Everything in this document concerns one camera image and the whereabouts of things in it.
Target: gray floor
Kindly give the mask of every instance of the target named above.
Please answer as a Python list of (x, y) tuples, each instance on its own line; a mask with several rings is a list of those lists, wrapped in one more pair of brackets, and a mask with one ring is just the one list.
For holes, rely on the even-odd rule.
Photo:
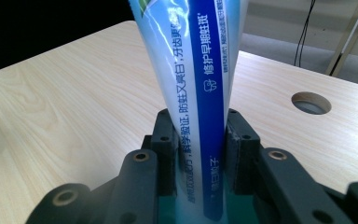
[[(241, 50), (293, 65), (297, 44), (265, 38), (257, 35), (242, 36)], [(334, 52), (305, 46), (301, 67), (324, 74)], [(349, 55), (342, 66), (338, 78), (358, 83), (358, 56)]]

